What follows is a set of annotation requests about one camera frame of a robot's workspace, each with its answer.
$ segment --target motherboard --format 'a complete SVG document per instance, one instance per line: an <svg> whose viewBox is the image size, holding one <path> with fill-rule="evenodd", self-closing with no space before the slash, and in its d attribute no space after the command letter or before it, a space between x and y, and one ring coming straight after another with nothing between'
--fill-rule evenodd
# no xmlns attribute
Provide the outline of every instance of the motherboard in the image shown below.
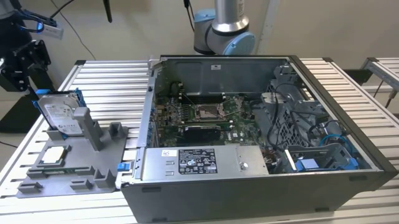
<svg viewBox="0 0 399 224"><path fill-rule="evenodd" d="M165 98L156 106L160 147L264 146L245 96L182 98Z"/></svg>

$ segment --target cable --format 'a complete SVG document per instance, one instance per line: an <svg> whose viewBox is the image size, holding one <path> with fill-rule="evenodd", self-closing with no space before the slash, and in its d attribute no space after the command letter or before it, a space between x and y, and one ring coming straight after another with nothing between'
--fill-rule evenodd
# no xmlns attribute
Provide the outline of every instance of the cable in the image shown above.
<svg viewBox="0 0 399 224"><path fill-rule="evenodd" d="M69 5L74 0L69 0L57 10L56 12L49 16L49 18L52 19L57 13L62 10L62 8L65 8L66 5Z"/></svg>
<svg viewBox="0 0 399 224"><path fill-rule="evenodd" d="M276 97L276 89L281 86L281 85L292 85L296 87L296 85L290 84L290 83L281 83L278 84L276 87L274 87L274 90L273 90L273 93L274 93L274 114L273 114L273 120L272 120L272 125L270 127L268 128L268 131L266 131L266 135L265 135L265 138L266 138L266 141L268 141L268 144L272 146L272 148L277 149L278 151L282 151L281 148L274 144L272 143L270 139L269 139L269 135L272 133L272 130L274 128L274 123L276 123L276 117L277 117L277 112L278 112L278 100L277 100L277 97Z"/></svg>
<svg viewBox="0 0 399 224"><path fill-rule="evenodd" d="M343 140L343 142L344 142L345 144L348 144L348 146L349 146L349 148L351 148L349 154L352 154L353 149L352 149L351 143L347 141L347 139L345 139L344 137L341 137L341 136L337 135L337 134L328 134L327 136L324 136L324 138L320 140L318 147L322 146L322 143L325 142L325 140L327 140L329 137L340 138L340 139Z"/></svg>
<svg viewBox="0 0 399 224"><path fill-rule="evenodd" d="M193 25L192 25L192 21L190 21L190 16L189 16L188 8L185 8L185 10L186 10L186 15L188 15L188 20L189 20L190 29L192 29L192 31L193 31Z"/></svg>
<svg viewBox="0 0 399 224"><path fill-rule="evenodd" d="M340 122L339 120L328 120L327 123L324 124L322 127L318 127L317 125L310 126L309 130L306 131L308 133L312 132L312 130L317 127L317 128L325 128L331 122L336 122L337 126L340 126Z"/></svg>
<svg viewBox="0 0 399 224"><path fill-rule="evenodd" d="M297 88L297 86L293 85L293 84L290 84L290 83L281 83L281 84L278 84L278 85L274 87L274 91L276 91L276 89L277 89L281 85L290 85L290 86L294 86L294 87Z"/></svg>
<svg viewBox="0 0 399 224"><path fill-rule="evenodd" d="M268 144L272 146L272 148L277 149L278 151L282 151L281 148L274 143L272 143L272 141L269 140L269 135L272 133L274 123L276 123L277 112L278 112L278 100L276 98L276 93L274 93L274 114L273 114L272 125L268 128L265 138L266 138Z"/></svg>
<svg viewBox="0 0 399 224"><path fill-rule="evenodd" d="M0 141L0 144L17 148L17 146L14 146L14 145L12 145L12 144L8 144L8 143L5 143L5 142L2 142L2 141Z"/></svg>
<svg viewBox="0 0 399 224"><path fill-rule="evenodd" d="M185 8L186 15L188 15L188 20L189 20L190 29L192 29L192 31L193 31L193 25L192 25L193 12L192 12L192 7L190 7L190 2L189 2L189 0L182 0L182 4L184 4L184 8ZM189 16L188 8L190 9L192 20L190 20L190 16Z"/></svg>
<svg viewBox="0 0 399 224"><path fill-rule="evenodd" d="M377 92L379 92L379 90L380 90L380 86L381 86L383 82L384 82L384 80L380 81L380 84L379 84L379 86L377 86L377 88L376 88L376 91L375 91L375 93L373 93L373 96L372 96L373 98L375 98L375 96L376 96L376 94L377 94Z"/></svg>
<svg viewBox="0 0 399 224"><path fill-rule="evenodd" d="M192 16L192 20L193 20L193 12L192 12L192 6L190 6L190 2L188 1L188 4L189 4L189 10L190 10L190 16Z"/></svg>
<svg viewBox="0 0 399 224"><path fill-rule="evenodd" d="M54 1L50 0L50 2L52 2L52 4L54 5L54 7L57 8L57 5L56 5ZM77 38L78 38L78 41L80 41L81 45L82 45L84 48L86 49L88 53L92 55L93 59L97 60L96 57L94 57L94 55L93 55L93 53L92 53L92 51L88 49L88 47L86 47L85 44L82 43L82 40L81 40L81 38L80 38L80 35L78 35L78 33L76 32L76 30L74 30L72 24L69 23L69 21L68 21L68 19L65 18L65 16L64 16L64 14L62 14L61 11L60 11L60 15L61 15L61 17L64 18L64 20L66 21L66 23L69 24L69 26L70 26L70 28L72 28L72 30L73 30L73 32L74 32Z"/></svg>

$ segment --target power supply label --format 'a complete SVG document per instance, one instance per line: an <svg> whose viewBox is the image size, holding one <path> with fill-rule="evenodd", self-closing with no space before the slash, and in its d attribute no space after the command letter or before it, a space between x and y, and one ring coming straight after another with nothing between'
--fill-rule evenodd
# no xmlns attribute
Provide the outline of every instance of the power supply label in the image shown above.
<svg viewBox="0 0 399 224"><path fill-rule="evenodd" d="M213 148L178 150L180 174L216 174L216 155Z"/></svg>

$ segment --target blue cable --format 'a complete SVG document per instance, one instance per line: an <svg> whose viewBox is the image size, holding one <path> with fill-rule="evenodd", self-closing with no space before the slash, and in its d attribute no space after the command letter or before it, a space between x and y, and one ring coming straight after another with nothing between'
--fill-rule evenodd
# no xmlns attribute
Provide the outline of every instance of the blue cable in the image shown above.
<svg viewBox="0 0 399 224"><path fill-rule="evenodd" d="M344 143L348 144L348 146L349 146L349 148L351 148L349 154L352 154L352 151L353 151L353 150L352 150L351 143L347 141L347 139L345 139L344 137L341 137L341 136L337 135L337 134L328 134L328 135L321 139L321 141L320 141L320 143L318 143L318 147L322 145L322 143L325 142L325 140L327 140L329 137L337 137L337 138L340 138L340 139L344 141Z"/></svg>

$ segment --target white sticker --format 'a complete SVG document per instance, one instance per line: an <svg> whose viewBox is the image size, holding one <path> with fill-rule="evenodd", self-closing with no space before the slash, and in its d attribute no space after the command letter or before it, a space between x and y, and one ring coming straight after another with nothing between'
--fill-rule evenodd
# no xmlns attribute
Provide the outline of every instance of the white sticker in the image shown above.
<svg viewBox="0 0 399 224"><path fill-rule="evenodd" d="M176 150L164 149L161 151L161 156L177 156L177 151Z"/></svg>
<svg viewBox="0 0 399 224"><path fill-rule="evenodd" d="M46 104L44 105L48 111L49 118L57 130L65 134L81 134L78 122L72 119L73 110L65 104Z"/></svg>
<svg viewBox="0 0 399 224"><path fill-rule="evenodd" d="M53 120L60 132L65 134L81 134L81 128L77 120Z"/></svg>
<svg viewBox="0 0 399 224"><path fill-rule="evenodd" d="M48 115L54 119L70 119L73 115L72 108L65 104L46 104L44 105Z"/></svg>
<svg viewBox="0 0 399 224"><path fill-rule="evenodd" d="M210 70L220 70L220 69L221 69L221 64L210 65Z"/></svg>

